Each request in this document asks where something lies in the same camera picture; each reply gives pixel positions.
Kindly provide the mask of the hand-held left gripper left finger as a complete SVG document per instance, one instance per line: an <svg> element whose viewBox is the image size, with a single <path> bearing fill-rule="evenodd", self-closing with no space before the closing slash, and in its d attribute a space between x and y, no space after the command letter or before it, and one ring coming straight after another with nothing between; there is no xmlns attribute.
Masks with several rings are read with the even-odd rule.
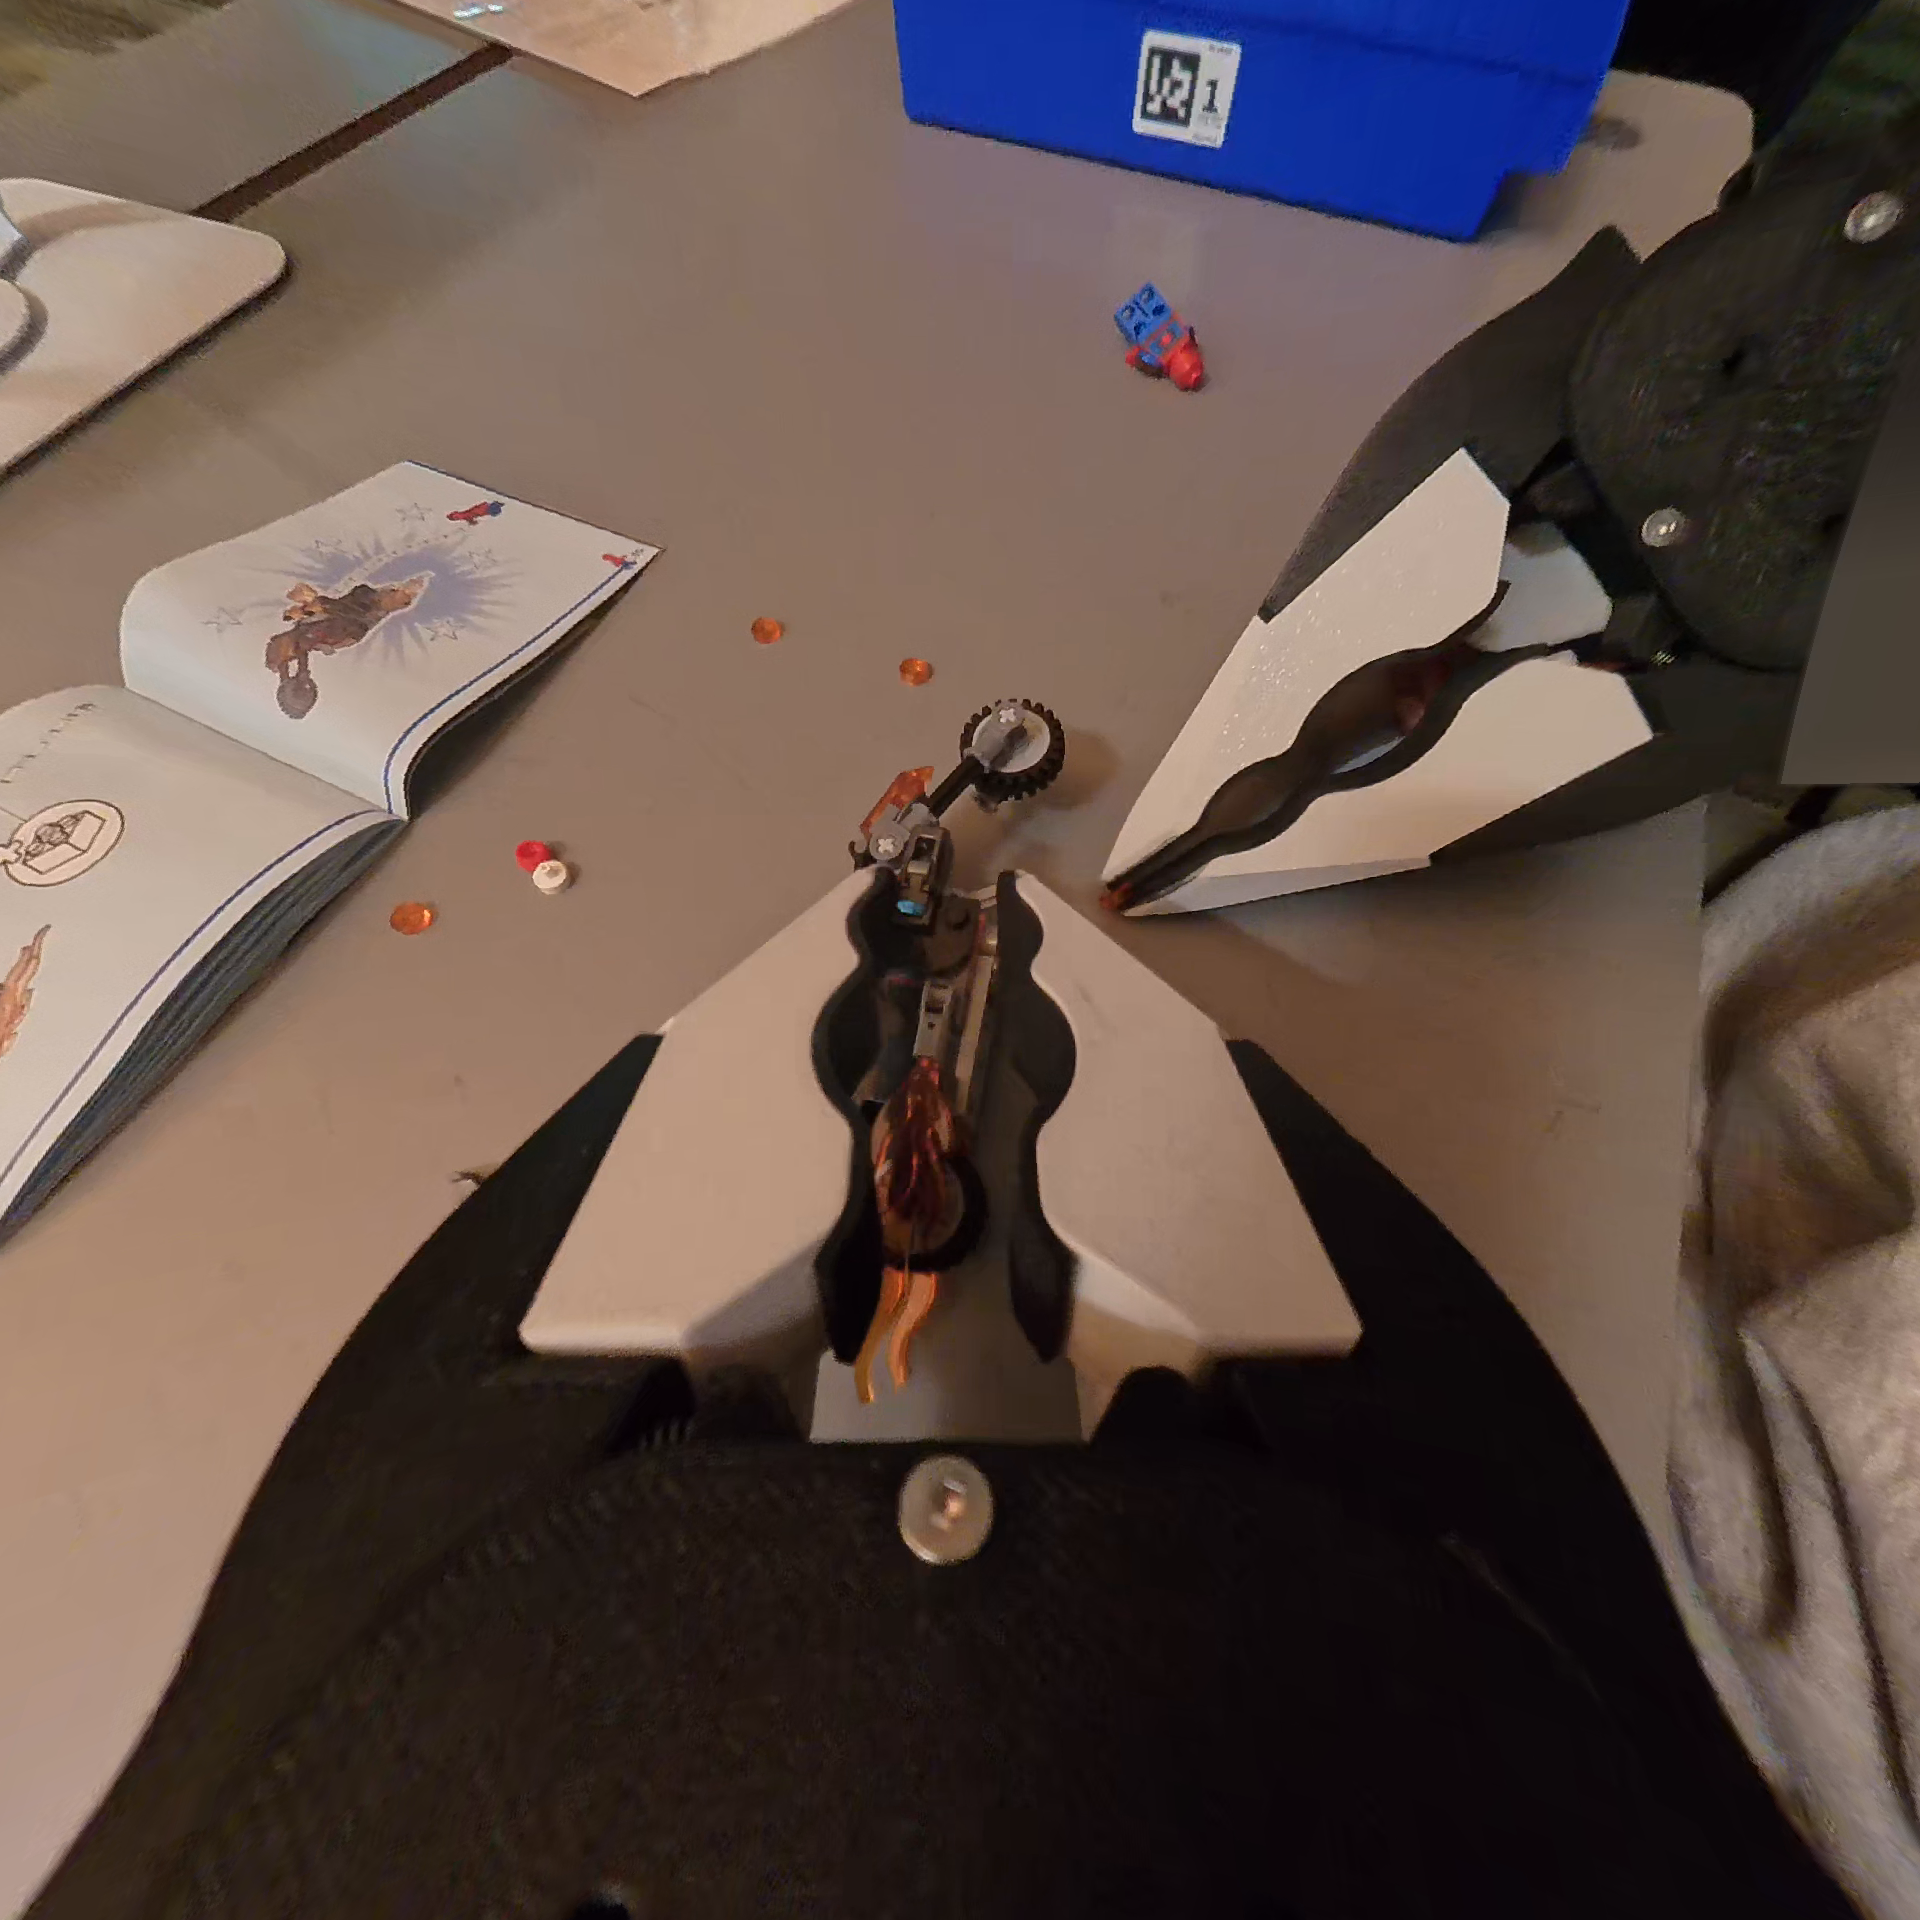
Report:
<svg viewBox="0 0 1920 1920"><path fill-rule="evenodd" d="M539 1355L742 1371L812 1405L828 1350L813 1257L847 1199L853 1138L812 1032L858 968L854 870L661 1031L606 1155L519 1320Z"/></svg>

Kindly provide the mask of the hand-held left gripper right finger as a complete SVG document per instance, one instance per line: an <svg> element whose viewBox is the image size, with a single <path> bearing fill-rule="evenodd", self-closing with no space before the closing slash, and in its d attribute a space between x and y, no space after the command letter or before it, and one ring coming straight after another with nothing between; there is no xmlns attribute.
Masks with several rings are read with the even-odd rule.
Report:
<svg viewBox="0 0 1920 1920"><path fill-rule="evenodd" d="M1035 875L1002 881L1002 927L1037 933L1039 1015L1071 1040L1035 1171L1076 1395L1142 1369L1348 1355L1359 1319L1218 1024Z"/></svg>

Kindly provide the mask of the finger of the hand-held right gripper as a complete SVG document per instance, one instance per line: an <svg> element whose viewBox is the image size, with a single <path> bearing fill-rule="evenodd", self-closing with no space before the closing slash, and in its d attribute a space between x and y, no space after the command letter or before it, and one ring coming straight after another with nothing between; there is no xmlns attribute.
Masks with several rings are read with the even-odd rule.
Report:
<svg viewBox="0 0 1920 1920"><path fill-rule="evenodd" d="M1313 799L1269 842L1214 856L1163 898L1122 912L1194 913L1415 872L1469 832L1651 739L1626 675L1561 654L1530 658L1469 695L1404 771Z"/></svg>
<svg viewBox="0 0 1920 1920"><path fill-rule="evenodd" d="M1145 782L1103 881L1165 896L1313 799L1411 767L1510 664L1570 656L1613 602L1548 521L1451 453L1284 606L1255 614Z"/></svg>

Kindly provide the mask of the lego motorcycle model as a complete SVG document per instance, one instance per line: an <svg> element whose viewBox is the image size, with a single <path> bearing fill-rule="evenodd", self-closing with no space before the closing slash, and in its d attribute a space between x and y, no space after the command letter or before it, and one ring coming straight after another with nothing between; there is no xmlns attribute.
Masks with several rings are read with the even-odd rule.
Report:
<svg viewBox="0 0 1920 1920"><path fill-rule="evenodd" d="M998 907L954 879L947 816L961 799L1034 799L1066 767L1061 718L1031 698L978 709L940 782L902 769L870 808L854 853L879 875L879 953L866 986L876 1054L854 1080L878 1224L878 1302L853 1357L862 1405L902 1390L941 1279L988 1227L973 1162L973 1105L993 1057Z"/></svg>

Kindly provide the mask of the red blue lego minifigure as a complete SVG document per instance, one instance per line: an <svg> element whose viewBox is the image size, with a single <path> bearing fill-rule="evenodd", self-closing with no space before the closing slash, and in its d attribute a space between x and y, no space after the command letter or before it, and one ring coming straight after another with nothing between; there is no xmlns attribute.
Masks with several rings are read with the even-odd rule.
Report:
<svg viewBox="0 0 1920 1920"><path fill-rule="evenodd" d="M1114 310L1125 366L1163 378L1179 392L1199 392L1209 382L1194 326L1153 280L1140 282Z"/></svg>

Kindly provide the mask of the lego instruction booklet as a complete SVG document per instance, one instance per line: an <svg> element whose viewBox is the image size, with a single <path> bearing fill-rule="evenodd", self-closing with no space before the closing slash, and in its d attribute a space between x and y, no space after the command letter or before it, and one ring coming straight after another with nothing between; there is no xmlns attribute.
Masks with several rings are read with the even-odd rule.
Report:
<svg viewBox="0 0 1920 1920"><path fill-rule="evenodd" d="M154 567L117 683L5 709L7 1239L378 864L441 742L655 554L396 463Z"/></svg>

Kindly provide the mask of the blue plastic bin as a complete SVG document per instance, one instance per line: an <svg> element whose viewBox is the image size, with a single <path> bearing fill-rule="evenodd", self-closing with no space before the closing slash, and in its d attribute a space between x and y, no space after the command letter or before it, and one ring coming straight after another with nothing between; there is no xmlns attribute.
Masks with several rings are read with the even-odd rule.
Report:
<svg viewBox="0 0 1920 1920"><path fill-rule="evenodd" d="M1457 241L1590 120L1626 2L895 2L906 114Z"/></svg>

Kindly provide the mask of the printed paper sheet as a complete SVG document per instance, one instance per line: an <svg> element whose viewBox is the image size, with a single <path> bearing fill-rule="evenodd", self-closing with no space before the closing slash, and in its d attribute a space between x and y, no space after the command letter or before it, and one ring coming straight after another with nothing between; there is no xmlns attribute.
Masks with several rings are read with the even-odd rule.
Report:
<svg viewBox="0 0 1920 1920"><path fill-rule="evenodd" d="M806 32L845 2L409 2L519 56L629 98L706 77Z"/></svg>

